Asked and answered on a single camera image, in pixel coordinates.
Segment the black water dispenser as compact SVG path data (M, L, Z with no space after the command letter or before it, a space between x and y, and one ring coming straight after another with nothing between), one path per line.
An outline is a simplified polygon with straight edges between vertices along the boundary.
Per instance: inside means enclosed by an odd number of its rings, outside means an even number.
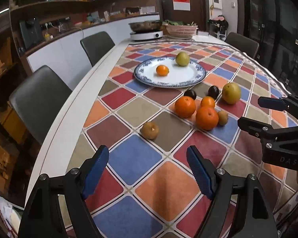
M19 21L25 49L30 49L44 41L41 25L36 18Z

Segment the right side grey chair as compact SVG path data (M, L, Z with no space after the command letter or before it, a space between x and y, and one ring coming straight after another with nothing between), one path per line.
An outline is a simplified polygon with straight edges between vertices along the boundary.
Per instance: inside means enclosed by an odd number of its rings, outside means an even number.
M237 50L246 53L249 57L255 58L259 49L259 43L235 32L230 32L225 42Z

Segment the white induction cooker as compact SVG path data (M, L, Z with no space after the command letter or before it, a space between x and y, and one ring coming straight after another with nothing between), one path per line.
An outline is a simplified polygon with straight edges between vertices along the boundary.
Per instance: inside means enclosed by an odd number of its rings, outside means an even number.
M133 41L156 40L164 36L163 31L149 31L144 33L130 33L130 38Z

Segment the grey dining chair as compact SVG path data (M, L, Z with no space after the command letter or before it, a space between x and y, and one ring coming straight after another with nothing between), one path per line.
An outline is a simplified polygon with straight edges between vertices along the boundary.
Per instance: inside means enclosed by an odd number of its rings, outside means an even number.
M30 134L43 144L71 93L64 81L44 65L12 92L9 102Z
M105 32L101 31L83 38L81 46L84 49L91 66L93 67L111 48L115 46L114 41Z

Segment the small orange mandarin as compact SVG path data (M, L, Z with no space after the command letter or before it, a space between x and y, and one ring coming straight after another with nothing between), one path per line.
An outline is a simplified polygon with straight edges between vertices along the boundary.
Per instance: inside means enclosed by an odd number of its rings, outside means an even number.
M165 65L159 65L156 67L156 74L161 77L165 77L169 74L169 68Z

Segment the small orange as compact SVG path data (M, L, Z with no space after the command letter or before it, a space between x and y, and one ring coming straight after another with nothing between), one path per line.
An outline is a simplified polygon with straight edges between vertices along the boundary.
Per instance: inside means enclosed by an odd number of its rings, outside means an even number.
M215 107L215 99L213 99L213 97L210 97L210 96L205 96L202 98L202 100L200 102L200 106L214 108Z

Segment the near grey dining chair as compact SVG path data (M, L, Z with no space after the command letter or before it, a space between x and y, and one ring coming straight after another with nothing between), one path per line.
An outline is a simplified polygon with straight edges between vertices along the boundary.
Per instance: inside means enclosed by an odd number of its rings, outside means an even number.
M30 134L43 144L71 93L64 81L44 65L12 92L9 102Z

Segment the large orange front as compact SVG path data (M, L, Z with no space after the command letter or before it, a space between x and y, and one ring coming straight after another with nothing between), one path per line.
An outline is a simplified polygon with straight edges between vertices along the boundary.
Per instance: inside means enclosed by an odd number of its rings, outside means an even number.
M212 130L217 126L219 116L213 107L201 106L195 116L195 124L199 129Z

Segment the dark brown door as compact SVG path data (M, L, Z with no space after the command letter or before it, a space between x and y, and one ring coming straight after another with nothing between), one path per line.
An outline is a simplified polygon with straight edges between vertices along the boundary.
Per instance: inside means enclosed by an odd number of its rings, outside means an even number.
M208 0L157 0L160 19L196 24L198 30L209 30Z

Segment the dark plum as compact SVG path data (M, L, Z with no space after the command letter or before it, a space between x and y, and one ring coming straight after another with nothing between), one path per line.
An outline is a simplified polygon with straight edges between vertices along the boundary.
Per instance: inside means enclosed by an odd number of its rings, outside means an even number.
M195 100L197 97L197 94L193 89L188 89L184 92L184 96L191 97L193 100Z
M219 96L220 90L217 86L213 85L208 89L208 96L212 97L214 100Z

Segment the colourful checkered table mat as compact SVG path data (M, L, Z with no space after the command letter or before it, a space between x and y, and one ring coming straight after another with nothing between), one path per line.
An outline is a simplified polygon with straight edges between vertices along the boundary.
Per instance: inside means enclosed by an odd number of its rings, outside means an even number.
M225 126L210 131L195 127L195 116L179 118L176 100L184 89L154 88L138 82L133 71L143 61L187 52L206 70L193 90L196 105L215 85L229 82L241 88L241 99L228 105L218 98L216 109L228 113ZM109 162L86 205L105 237L193 237L210 205L186 160L194 145L202 156L228 173L255 174L269 206L280 221L298 202L297 174L262 161L259 139L241 131L239 117L274 128L293 127L298 121L286 112L260 108L258 98L285 97L287 92L262 68L227 46L196 42L155 42L128 45L106 77L99 93L83 108L77 144L68 168L79 167L100 145L109 148ZM154 140L140 130L152 121L159 127Z

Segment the yellow-green pear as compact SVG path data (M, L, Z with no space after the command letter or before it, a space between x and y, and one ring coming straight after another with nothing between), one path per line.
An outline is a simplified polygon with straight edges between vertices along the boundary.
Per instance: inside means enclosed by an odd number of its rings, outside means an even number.
M181 67L186 67L188 66L190 62L190 57L187 53L185 52L180 52L176 57L175 57L175 62L181 66Z
M222 89L222 98L228 104L235 104L241 98L241 88L234 82L227 83Z

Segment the white counter cabinet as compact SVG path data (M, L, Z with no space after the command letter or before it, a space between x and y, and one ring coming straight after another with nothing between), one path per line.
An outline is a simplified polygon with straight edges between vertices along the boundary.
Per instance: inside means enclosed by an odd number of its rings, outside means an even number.
M33 72L41 66L51 68L71 89L115 45L128 39L130 23L159 20L158 14L115 20L79 30L53 41L27 57Z

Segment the brown kiwi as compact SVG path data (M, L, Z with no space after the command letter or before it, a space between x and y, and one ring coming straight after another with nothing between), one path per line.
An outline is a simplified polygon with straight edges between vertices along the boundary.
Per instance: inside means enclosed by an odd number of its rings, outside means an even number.
M152 121L144 123L140 130L145 139L154 140L159 134L159 127Z
M228 119L229 119L228 113L224 110L221 110L221 111L217 112L217 114L218 114L218 118L219 118L218 124L220 126L225 126L228 123Z

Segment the large orange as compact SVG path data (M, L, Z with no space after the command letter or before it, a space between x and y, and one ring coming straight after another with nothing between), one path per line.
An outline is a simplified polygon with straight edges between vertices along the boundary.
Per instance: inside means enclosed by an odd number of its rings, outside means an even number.
M196 111L195 100L189 96L178 98L174 104L174 111L180 118L190 118Z
M217 126L219 116L213 107L201 106L195 116L195 124L199 129L212 130Z

